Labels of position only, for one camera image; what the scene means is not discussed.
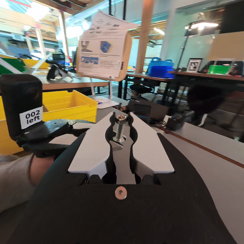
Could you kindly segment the framed picture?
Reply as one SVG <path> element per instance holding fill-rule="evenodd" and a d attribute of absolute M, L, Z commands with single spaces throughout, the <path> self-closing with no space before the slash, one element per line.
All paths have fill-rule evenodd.
<path fill-rule="evenodd" d="M 203 58 L 189 58 L 186 72 L 198 73 Z"/>

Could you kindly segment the steel hex nut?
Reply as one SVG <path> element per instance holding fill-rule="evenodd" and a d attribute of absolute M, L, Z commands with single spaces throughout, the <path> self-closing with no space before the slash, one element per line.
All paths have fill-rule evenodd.
<path fill-rule="evenodd" d="M 114 142 L 122 143 L 122 142 L 126 141 L 127 138 L 124 135 L 115 135 L 112 139 Z"/>

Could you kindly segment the steel hex bolt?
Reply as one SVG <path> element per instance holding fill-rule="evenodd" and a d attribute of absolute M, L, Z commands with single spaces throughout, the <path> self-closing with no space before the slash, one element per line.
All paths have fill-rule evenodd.
<path fill-rule="evenodd" d="M 120 114 L 115 116 L 115 122 L 118 124 L 116 135 L 123 135 L 127 119 L 128 115 Z"/>

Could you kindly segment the studio light stand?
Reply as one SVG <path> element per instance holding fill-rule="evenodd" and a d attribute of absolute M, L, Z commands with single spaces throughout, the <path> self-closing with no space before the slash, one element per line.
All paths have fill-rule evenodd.
<path fill-rule="evenodd" d="M 193 34 L 191 33 L 193 29 L 197 29 L 197 32 L 204 30 L 204 28 L 216 28 L 218 27 L 219 24 L 218 23 L 214 23 L 214 22 L 207 22 L 204 20 L 197 20 L 197 21 L 193 21 L 190 22 L 187 26 L 185 26 L 185 35 L 184 35 L 184 44 L 183 47 L 181 47 L 181 53 L 180 53 L 180 57 L 177 63 L 177 68 L 176 71 L 180 70 L 180 63 L 181 63 L 181 59 L 183 57 L 186 45 L 187 45 L 187 41 L 189 39 L 190 36 L 192 36 Z"/>

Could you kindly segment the wooden column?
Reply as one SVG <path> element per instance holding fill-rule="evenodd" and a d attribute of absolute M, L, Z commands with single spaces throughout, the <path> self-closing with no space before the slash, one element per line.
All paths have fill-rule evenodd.
<path fill-rule="evenodd" d="M 148 33 L 153 14 L 154 0 L 144 0 L 142 10 L 142 23 L 139 37 L 138 54 L 136 61 L 136 73 L 142 73 L 145 61 Z"/>

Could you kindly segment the black power adapter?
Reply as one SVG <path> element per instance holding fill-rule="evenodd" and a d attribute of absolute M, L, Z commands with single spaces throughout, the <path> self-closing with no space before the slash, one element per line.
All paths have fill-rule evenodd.
<path fill-rule="evenodd" d="M 181 129 L 185 123 L 185 117 L 180 114 L 170 116 L 166 122 L 166 129 L 170 131 L 177 131 Z"/>

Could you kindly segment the person's left hand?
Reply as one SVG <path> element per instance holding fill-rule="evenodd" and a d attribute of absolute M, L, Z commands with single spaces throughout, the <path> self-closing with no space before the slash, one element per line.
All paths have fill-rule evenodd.
<path fill-rule="evenodd" d="M 50 168 L 55 160 L 55 156 L 38 158 L 36 155 L 33 156 L 30 168 L 29 168 L 29 178 L 31 184 L 36 187 L 42 177 L 45 175 L 46 171 Z"/>

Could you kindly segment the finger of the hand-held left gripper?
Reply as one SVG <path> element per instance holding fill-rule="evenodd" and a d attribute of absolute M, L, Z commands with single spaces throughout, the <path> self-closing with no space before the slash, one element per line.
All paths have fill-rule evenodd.
<path fill-rule="evenodd" d="M 72 125 L 72 134 L 79 137 L 82 133 L 92 128 L 95 123 L 75 123 Z"/>
<path fill-rule="evenodd" d="M 71 145 L 78 137 L 72 134 L 65 134 L 52 139 L 49 144 Z M 113 150 L 122 150 L 124 146 L 113 140 L 110 141 Z"/>

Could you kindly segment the large yellow plastic bin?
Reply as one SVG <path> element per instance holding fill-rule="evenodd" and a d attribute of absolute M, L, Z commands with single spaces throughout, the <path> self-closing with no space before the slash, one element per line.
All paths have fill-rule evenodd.
<path fill-rule="evenodd" d="M 78 119 L 96 122 L 98 102 L 92 98 L 79 93 L 76 90 L 45 92 L 42 101 L 48 112 L 43 112 L 43 120 L 53 119 Z M 1 155 L 12 155 L 23 151 L 14 142 L 8 132 L 5 112 L 0 98 L 0 153 Z"/>

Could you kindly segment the green plastic bin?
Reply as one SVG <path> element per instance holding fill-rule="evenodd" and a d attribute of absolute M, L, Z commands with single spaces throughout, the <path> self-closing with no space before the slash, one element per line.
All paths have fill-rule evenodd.
<path fill-rule="evenodd" d="M 0 75 L 21 74 L 27 71 L 25 63 L 16 58 L 0 58 Z"/>

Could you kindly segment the wooden table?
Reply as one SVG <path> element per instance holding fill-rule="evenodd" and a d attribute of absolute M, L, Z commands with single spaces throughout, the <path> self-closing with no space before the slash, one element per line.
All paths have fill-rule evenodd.
<path fill-rule="evenodd" d="M 43 90 L 60 90 L 60 89 L 74 89 L 90 87 L 90 78 L 87 77 L 73 77 L 73 79 L 66 77 L 64 79 L 47 80 L 46 76 L 36 76 L 42 82 Z"/>
<path fill-rule="evenodd" d="M 240 77 L 240 76 L 180 72 L 180 71 L 169 71 L 168 73 L 174 74 L 175 76 L 202 77 L 202 78 L 209 78 L 215 80 L 219 79 L 219 80 L 228 80 L 228 81 L 236 81 L 236 82 L 244 83 L 244 77 Z"/>

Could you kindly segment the dark office chair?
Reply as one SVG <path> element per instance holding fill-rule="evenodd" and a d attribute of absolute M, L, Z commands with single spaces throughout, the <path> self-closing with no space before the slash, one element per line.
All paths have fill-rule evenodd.
<path fill-rule="evenodd" d="M 193 85 L 188 89 L 187 105 L 196 115 L 209 114 L 223 103 L 230 92 L 218 88 Z"/>

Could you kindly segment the black white device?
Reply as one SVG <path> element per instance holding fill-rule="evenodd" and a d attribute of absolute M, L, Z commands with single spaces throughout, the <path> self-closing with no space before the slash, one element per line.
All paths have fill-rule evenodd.
<path fill-rule="evenodd" d="M 69 77 L 73 80 L 73 76 L 70 72 L 64 69 L 59 63 L 53 60 L 46 59 L 45 61 L 48 64 L 51 64 L 51 69 L 47 74 L 47 80 L 54 80 L 56 77 L 60 76 L 62 79 Z"/>

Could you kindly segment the green box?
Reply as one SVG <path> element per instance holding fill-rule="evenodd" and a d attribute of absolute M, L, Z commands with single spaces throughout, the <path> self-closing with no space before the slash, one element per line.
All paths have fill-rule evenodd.
<path fill-rule="evenodd" d="M 208 74 L 228 75 L 231 68 L 230 65 L 210 65 Z"/>

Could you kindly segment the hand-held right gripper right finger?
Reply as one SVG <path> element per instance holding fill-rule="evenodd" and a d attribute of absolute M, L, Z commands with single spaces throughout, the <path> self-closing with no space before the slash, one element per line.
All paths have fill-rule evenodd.
<path fill-rule="evenodd" d="M 161 134 L 143 122 L 134 113 L 128 114 L 130 138 L 130 170 L 135 178 L 145 175 L 174 173 L 175 169 L 160 141 Z"/>

